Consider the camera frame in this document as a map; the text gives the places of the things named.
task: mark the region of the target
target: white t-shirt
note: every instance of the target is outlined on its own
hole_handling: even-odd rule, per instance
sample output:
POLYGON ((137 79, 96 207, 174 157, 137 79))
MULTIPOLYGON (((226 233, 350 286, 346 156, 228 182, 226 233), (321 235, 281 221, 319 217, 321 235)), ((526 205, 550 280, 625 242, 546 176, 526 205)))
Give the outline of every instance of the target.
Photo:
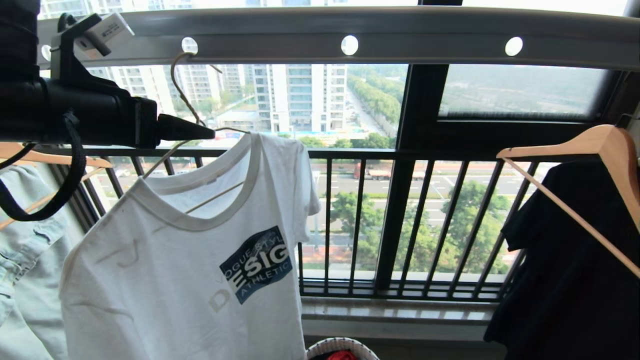
POLYGON ((304 359, 294 251, 319 210, 305 147, 258 133, 203 168, 138 179, 65 263, 69 357, 304 359))

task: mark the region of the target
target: balcony railing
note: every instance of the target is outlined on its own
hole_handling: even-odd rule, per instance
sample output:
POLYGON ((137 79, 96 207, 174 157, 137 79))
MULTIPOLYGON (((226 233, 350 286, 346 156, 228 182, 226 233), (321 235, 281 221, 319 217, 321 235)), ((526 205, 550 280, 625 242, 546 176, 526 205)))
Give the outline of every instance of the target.
MULTIPOLYGON (((164 171, 166 175, 170 176, 187 169, 199 168, 212 161, 213 158, 220 156, 224 151, 224 149, 182 148, 165 161, 164 171)), ((51 149, 49 152, 68 154, 69 150, 51 149)), ((112 161, 114 164, 127 163, 127 165, 117 165, 115 168, 106 169, 106 177, 99 175, 97 176, 98 180, 94 177, 84 182, 83 192, 86 199, 90 200, 93 205, 90 211, 95 213, 95 218, 103 216, 113 203, 123 196, 126 189, 135 181, 135 174, 141 176, 165 152, 166 149, 87 148, 86 153, 89 156, 100 156, 112 161), (131 173, 128 173, 128 168, 132 168, 131 173), (111 187, 113 191, 108 190, 109 194, 107 194, 103 189, 98 189, 97 185, 104 186, 107 189, 111 187)), ((492 208, 494 195, 498 198, 501 196, 495 193, 499 181, 511 184, 510 186, 514 190, 517 189, 517 193, 509 199, 511 201, 510 206, 504 206, 503 204, 502 213, 497 219, 499 224, 493 224, 492 226, 494 227, 502 227, 503 223, 517 211, 525 197, 531 194, 532 188, 529 188, 529 182, 523 177, 510 174, 509 170, 503 167, 502 161, 482 162, 482 168, 484 169, 482 171, 487 171, 490 168, 493 170, 490 175, 488 175, 488 172, 486 175, 477 175, 478 169, 476 169, 477 165, 474 165, 475 161, 472 162, 473 159, 456 159, 457 161, 455 162, 443 163, 419 152, 385 149, 375 151, 312 149, 309 150, 309 155, 312 159, 312 167, 315 170, 314 177, 317 180, 321 172, 321 177, 325 180, 325 184, 317 189, 325 207, 315 218, 310 218, 309 220, 311 227, 315 227, 315 229, 312 229, 313 243, 310 245, 298 245, 296 257, 298 260, 300 293, 303 296, 461 302, 498 302, 503 296, 512 279, 514 270, 522 263, 524 253, 519 252, 517 255, 510 254, 507 256, 507 258, 513 259, 508 271, 505 271, 505 267, 502 266, 503 271, 498 272, 498 274, 496 274, 496 271, 492 272, 497 258, 504 252, 504 237, 497 231, 495 241, 490 241, 493 243, 483 244, 484 252, 487 253, 487 249, 490 249, 490 252, 483 255, 486 259, 481 260, 480 267, 482 270, 478 271, 477 249, 474 244, 479 231, 482 229, 483 220, 487 217, 487 212, 492 208), (410 179, 410 181, 412 182, 411 185, 413 185, 422 180, 421 186, 412 187, 416 190, 419 188, 419 195, 414 192, 411 199, 390 201, 394 194, 387 194, 389 198, 378 201, 386 203, 382 227, 393 221, 391 219, 398 219, 398 216, 390 216, 390 214, 405 213, 406 208, 410 206, 415 209, 415 214, 409 213, 413 218, 404 220, 407 226, 407 229, 405 229, 406 234, 410 234, 408 235, 408 243, 402 243, 398 247, 400 242, 398 236, 395 238, 383 238, 382 229, 373 229, 374 236, 379 238, 379 242, 370 241, 365 246, 370 247, 371 243, 374 246, 378 244, 377 261, 370 261, 371 264, 368 264, 368 268, 363 268, 366 266, 363 266, 362 261, 358 262, 357 258, 359 255, 358 247, 363 244, 363 236, 365 236, 362 229, 363 208, 369 206, 367 204, 372 201, 369 197, 373 196, 373 194, 365 192, 365 187, 369 186, 370 183, 373 184, 371 186, 380 185, 380 183, 385 184, 384 181, 371 179, 371 176, 367 174, 368 171, 371 171, 367 169, 367 164, 382 164, 390 167, 399 160, 415 164, 413 179, 410 179), (345 168, 347 171, 351 171, 351 169, 354 171, 351 171, 350 174, 345 174, 344 172, 338 174, 336 169, 341 167, 343 168, 342 171, 345 168), (449 176, 439 174, 442 173, 439 168, 453 169, 454 171, 448 174, 455 174, 451 176, 452 179, 455 176, 455 180, 450 181, 449 176), (444 194, 443 191, 438 190, 439 186, 435 186, 438 182, 434 181, 436 176, 451 182, 448 194, 444 194), (475 177, 482 177, 488 180, 483 181, 486 186, 484 184, 478 185, 478 182, 476 182, 476 186, 479 186, 482 192, 481 200, 479 202, 476 201, 472 205, 473 208, 470 209, 468 201, 465 200, 463 202, 461 200, 461 194, 465 193, 463 191, 465 180, 470 179, 469 181, 472 182, 475 177), (336 190, 339 186, 334 186, 334 184, 338 180, 343 183, 351 183, 350 186, 357 184, 356 191, 351 194, 356 199, 353 234, 340 233, 340 229, 336 233, 336 226, 332 227, 332 211, 335 211, 336 198, 345 194, 336 190), (430 192, 440 194, 441 199, 433 200, 430 192), (444 219, 433 220, 438 223, 442 221, 442 225, 428 225, 428 222, 424 221, 425 213, 428 211, 439 213, 437 209, 426 209, 427 204, 443 205, 442 213, 444 214, 444 219), (455 266, 449 264, 449 269, 454 270, 439 270, 438 264, 442 261, 442 258, 451 257, 447 252, 451 249, 450 237, 453 232, 452 225, 455 224, 457 219, 456 212, 464 213, 470 210, 473 211, 471 215, 472 222, 469 222, 470 227, 464 235, 463 241, 457 245, 459 254, 453 259, 456 264, 455 266), (324 229, 319 229, 317 225, 323 220, 324 229), (429 231, 437 232, 432 234, 431 241, 432 244, 435 244, 432 249, 418 250, 419 244, 417 242, 419 242, 418 239, 421 236, 421 227, 427 227, 429 231), (344 243, 344 238, 348 238, 347 244, 344 243), (406 255, 385 252, 384 249, 389 249, 389 244, 385 242, 389 241, 395 242, 395 244, 392 244, 394 246, 391 246, 392 249, 394 247, 398 249, 397 253, 406 250, 406 255), (341 258, 342 261, 331 261, 332 258, 334 260, 341 258), (465 271, 465 267, 471 258, 474 258, 476 270, 469 271, 467 269, 465 271), (412 270, 412 262, 414 261, 427 261, 429 265, 418 270, 412 270), (394 271, 380 271, 381 263, 395 264, 394 271)), ((535 174, 537 167, 538 163, 530 163, 529 173, 535 174)), ((369 231, 366 236, 371 238, 371 232, 369 231)))

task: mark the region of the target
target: printed logo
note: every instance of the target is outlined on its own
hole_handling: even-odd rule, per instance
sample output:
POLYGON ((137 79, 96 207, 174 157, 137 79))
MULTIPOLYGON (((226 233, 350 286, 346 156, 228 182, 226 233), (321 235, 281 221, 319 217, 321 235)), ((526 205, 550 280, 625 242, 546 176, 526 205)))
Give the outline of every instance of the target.
POLYGON ((291 271, 289 250, 277 226, 248 238, 220 270, 240 304, 259 289, 281 280, 291 271))

